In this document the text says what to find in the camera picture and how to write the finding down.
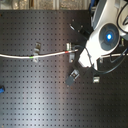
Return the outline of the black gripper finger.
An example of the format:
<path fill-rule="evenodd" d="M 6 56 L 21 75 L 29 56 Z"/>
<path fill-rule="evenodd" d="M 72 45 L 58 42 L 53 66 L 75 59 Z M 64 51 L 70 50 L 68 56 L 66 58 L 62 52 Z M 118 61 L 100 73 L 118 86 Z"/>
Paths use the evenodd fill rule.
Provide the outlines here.
<path fill-rule="evenodd" d="M 83 48 L 78 48 L 78 53 L 81 54 L 81 52 L 83 51 Z"/>

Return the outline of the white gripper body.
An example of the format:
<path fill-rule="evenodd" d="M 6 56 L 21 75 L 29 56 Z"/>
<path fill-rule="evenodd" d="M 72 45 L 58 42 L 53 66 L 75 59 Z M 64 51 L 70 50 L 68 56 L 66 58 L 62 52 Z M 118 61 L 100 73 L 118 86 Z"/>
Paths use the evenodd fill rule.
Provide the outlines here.
<path fill-rule="evenodd" d="M 97 50 L 85 47 L 82 53 L 80 54 L 78 62 L 83 67 L 91 67 L 99 57 L 100 53 Z"/>

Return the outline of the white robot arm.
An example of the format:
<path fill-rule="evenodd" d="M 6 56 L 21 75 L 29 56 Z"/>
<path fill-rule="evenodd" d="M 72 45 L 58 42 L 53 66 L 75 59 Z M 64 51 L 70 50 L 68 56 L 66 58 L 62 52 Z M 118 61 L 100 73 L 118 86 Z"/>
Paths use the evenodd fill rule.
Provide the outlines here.
<path fill-rule="evenodd" d="M 120 37 L 128 39 L 128 2 L 99 0 L 91 25 L 93 32 L 78 60 L 83 67 L 90 67 L 101 56 L 110 54 Z"/>

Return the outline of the black bracket on arm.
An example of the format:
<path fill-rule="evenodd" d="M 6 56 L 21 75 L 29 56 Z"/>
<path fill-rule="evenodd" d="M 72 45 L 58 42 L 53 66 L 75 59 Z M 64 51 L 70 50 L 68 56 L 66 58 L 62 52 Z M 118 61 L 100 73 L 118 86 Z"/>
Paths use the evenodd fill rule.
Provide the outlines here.
<path fill-rule="evenodd" d="M 87 28 L 83 24 L 80 24 L 76 22 L 75 20 L 73 20 L 70 23 L 70 27 L 72 30 L 77 31 L 78 33 L 82 34 L 85 37 L 89 37 L 90 34 L 93 32 L 93 29 L 91 27 Z"/>

